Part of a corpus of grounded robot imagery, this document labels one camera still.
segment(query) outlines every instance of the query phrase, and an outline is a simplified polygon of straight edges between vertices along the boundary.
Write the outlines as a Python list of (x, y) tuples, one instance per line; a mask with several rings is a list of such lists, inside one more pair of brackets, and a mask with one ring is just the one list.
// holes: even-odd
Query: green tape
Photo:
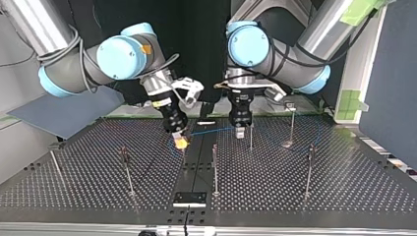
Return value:
[(374, 8), (381, 7), (385, 2), (386, 0), (353, 0), (340, 21), (357, 27)]
[(360, 90), (343, 90), (336, 114), (337, 120), (354, 120), (359, 107)]
[(0, 122), (5, 122), (5, 121), (9, 121), (9, 120), (19, 120), (13, 116), (5, 116), (3, 118), (0, 118)]

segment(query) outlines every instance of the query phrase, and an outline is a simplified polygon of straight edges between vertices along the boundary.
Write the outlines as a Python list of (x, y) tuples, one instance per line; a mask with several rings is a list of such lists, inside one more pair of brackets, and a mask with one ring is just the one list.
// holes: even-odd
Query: blue cable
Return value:
[[(317, 136), (314, 142), (314, 146), (318, 146), (321, 138), (322, 138), (322, 127), (320, 125), (319, 119), (316, 119), (316, 124), (317, 124)], [(192, 133), (191, 136), (198, 136), (198, 135), (205, 135), (205, 134), (210, 134), (210, 133), (216, 133), (216, 132), (220, 132), (220, 131), (228, 131), (228, 130), (233, 130), (235, 129), (234, 127), (227, 127), (227, 128), (222, 128), (222, 129), (216, 129), (216, 130), (209, 130), (209, 131), (202, 131), (202, 132), (196, 132), (196, 133)], [(302, 150), (300, 149), (294, 149), (294, 148), (290, 148), (290, 147), (284, 147), (284, 146), (280, 146), (281, 148), (293, 151), (293, 152), (297, 152), (297, 153), (301, 153), (301, 154), (305, 154), (307, 152), (309, 152), (310, 150), (310, 146), (303, 148)]]
[(215, 132), (220, 132), (220, 131), (228, 131), (228, 130), (233, 130), (233, 129), (234, 129), (234, 127), (228, 127), (228, 128), (217, 129), (217, 130), (202, 131), (202, 132), (192, 133), (191, 136), (205, 135), (205, 134), (209, 134), (209, 133), (215, 133)]

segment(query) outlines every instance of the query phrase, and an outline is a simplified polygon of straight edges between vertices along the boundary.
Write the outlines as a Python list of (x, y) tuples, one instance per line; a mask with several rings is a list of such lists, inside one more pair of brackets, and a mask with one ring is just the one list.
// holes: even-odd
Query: metal frame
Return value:
[(284, 8), (288, 10), (305, 27), (309, 23), (309, 12), (312, 3), (302, 0), (247, 0), (229, 21), (252, 21), (270, 8)]
[[(159, 235), (184, 235), (182, 226), (145, 225), (102, 225), (102, 224), (42, 224), (42, 223), (0, 223), (0, 232), (14, 232), (16, 235), (138, 235), (141, 231), (153, 231)], [(262, 227), (199, 227), (189, 226), (189, 235), (417, 235), (415, 230), (389, 229), (346, 229), (346, 228), (262, 228)]]
[[(324, 117), (323, 120), (333, 125), (330, 117)], [(211, 130), (215, 127), (211, 126), (200, 126), (200, 130)], [(194, 137), (193, 142), (196, 144), (190, 146), (190, 150), (186, 155), (187, 160), (193, 159), (196, 163), (195, 171), (191, 171), (188, 175), (190, 178), (194, 178), (196, 171), (200, 166), (200, 163), (211, 162), (211, 149), (216, 141), (216, 133), (205, 134), (203, 136)], [(380, 156), (373, 149), (364, 144), (359, 138), (352, 139), (352, 146), (361, 149), (361, 151), (368, 156), (372, 162), (378, 163), (381, 168), (393, 178), (395, 178), (401, 185), (407, 189), (407, 192), (411, 196), (417, 196), (417, 184), (409, 178), (407, 175), (402, 173), (399, 169), (396, 169), (393, 164)], [(202, 174), (202, 178), (195, 178), (195, 181), (185, 182), (187, 188), (185, 190), (191, 192), (207, 192), (208, 196), (213, 192), (212, 186), (207, 183), (212, 183), (212, 171), (205, 172)], [(17, 175), (14, 181), (9, 182), (10, 185), (17, 183), (26, 175)], [(177, 182), (177, 187), (183, 186), (181, 178)], [(273, 235), (278, 233), (316, 233), (316, 232), (327, 232), (328, 234), (341, 234), (346, 233), (345, 229), (340, 231), (309, 231), (306, 227), (314, 228), (386, 228), (386, 229), (417, 229), (415, 226), (415, 215), (416, 213), (357, 213), (357, 212), (332, 212), (332, 211), (315, 211), (315, 212), (233, 212), (233, 211), (218, 211), (212, 210), (212, 204), (209, 202), (212, 198), (208, 197), (208, 203), (206, 208), (195, 208), (190, 209), (193, 213), (190, 213), (190, 218), (193, 219), (193, 223), (189, 223), (189, 231), (194, 233), (197, 232), (211, 232), (213, 225), (215, 225), (215, 231), (217, 234), (228, 235), (236, 232), (245, 232), (248, 234), (256, 234), (262, 232), (264, 235)], [(57, 210), (56, 208), (50, 209), (39, 209), (33, 210), (31, 208), (1, 208), (0, 207), (0, 220), (6, 221), (26, 221), (26, 222), (45, 222), (45, 223), (0, 223), (1, 230), (13, 230), (13, 227), (20, 227), (19, 230), (26, 231), (29, 228), (32, 230), (54, 230), (65, 232), (66, 230), (74, 230), (77, 232), (91, 232), (93, 233), (95, 223), (108, 224), (105, 227), (100, 226), (99, 230), (112, 230), (111, 232), (121, 232), (132, 234), (137, 233), (136, 230), (149, 229), (163, 232), (172, 232), (173, 234), (183, 234), (182, 225), (186, 210), (183, 208), (174, 208), (162, 210), (146, 210), (146, 211), (133, 211), (133, 210), (100, 210), (96, 208), (88, 209), (71, 209), (71, 210)], [(61, 227), (62, 223), (67, 222), (68, 227), (66, 229)], [(79, 224), (83, 224), (82, 227), (86, 229), (76, 230)], [(145, 225), (161, 225), (160, 227), (146, 228)], [(263, 229), (260, 227), (272, 227), (269, 229)], [(285, 227), (294, 227), (289, 231), (285, 230)]]

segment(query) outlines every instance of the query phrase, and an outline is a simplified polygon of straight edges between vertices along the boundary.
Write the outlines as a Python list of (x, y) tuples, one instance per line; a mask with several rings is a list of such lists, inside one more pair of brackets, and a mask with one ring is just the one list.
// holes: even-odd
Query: black mount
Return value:
[(255, 90), (251, 88), (233, 88), (227, 97), (232, 103), (229, 121), (234, 127), (249, 127), (252, 125), (252, 112), (250, 106), (254, 100)]
[(153, 107), (163, 116), (163, 128), (168, 133), (175, 133), (187, 127), (187, 115), (180, 109), (179, 99), (173, 91), (150, 96)]

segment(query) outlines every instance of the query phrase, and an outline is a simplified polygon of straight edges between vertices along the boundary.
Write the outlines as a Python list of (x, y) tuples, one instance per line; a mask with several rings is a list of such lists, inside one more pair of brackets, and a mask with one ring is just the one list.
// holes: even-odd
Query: metal post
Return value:
[(289, 140), (283, 144), (285, 148), (290, 148), (293, 144), (293, 137), (294, 137), (294, 123), (295, 123), (295, 103), (294, 102), (284, 102), (285, 110), (289, 110), (292, 112), (291, 115), (291, 130), (289, 133)]
[(130, 189), (131, 189), (131, 195), (135, 196), (135, 191), (133, 190), (133, 184), (132, 184), (132, 177), (130, 175), (129, 166), (127, 166), (127, 165), (126, 165), (126, 174), (128, 175), (129, 186), (130, 186)]
[(125, 169), (126, 169), (126, 175), (128, 177), (129, 187), (130, 187), (130, 195), (135, 196), (136, 193), (135, 193), (135, 190), (133, 189), (132, 176), (129, 171), (130, 156), (128, 153), (128, 149), (126, 147), (122, 147), (120, 149), (120, 158), (121, 158), (122, 164), (125, 166)]
[(217, 197), (220, 195), (218, 191), (218, 182), (217, 182), (217, 145), (212, 147), (212, 162), (214, 165), (214, 196)]
[(251, 151), (253, 150), (253, 148), (254, 148), (254, 124), (252, 124), (251, 125)]
[(61, 178), (62, 184), (63, 184), (63, 185), (64, 185), (64, 187), (65, 187), (64, 176), (62, 175), (62, 172), (61, 172), (61, 167), (60, 167), (60, 166), (59, 166), (59, 164), (58, 164), (58, 160), (56, 159), (55, 153), (53, 152), (53, 150), (50, 150), (49, 152), (50, 152), (50, 154), (51, 154), (51, 156), (52, 156), (52, 159), (53, 159), (53, 162), (54, 162), (54, 164), (55, 164), (56, 171), (58, 172), (59, 177)]
[(312, 178), (313, 165), (315, 164), (315, 161), (316, 161), (316, 147), (314, 145), (310, 146), (308, 157), (309, 157), (309, 173), (307, 175), (307, 186), (306, 186), (306, 193), (304, 196), (304, 203), (306, 203), (310, 197), (310, 182)]

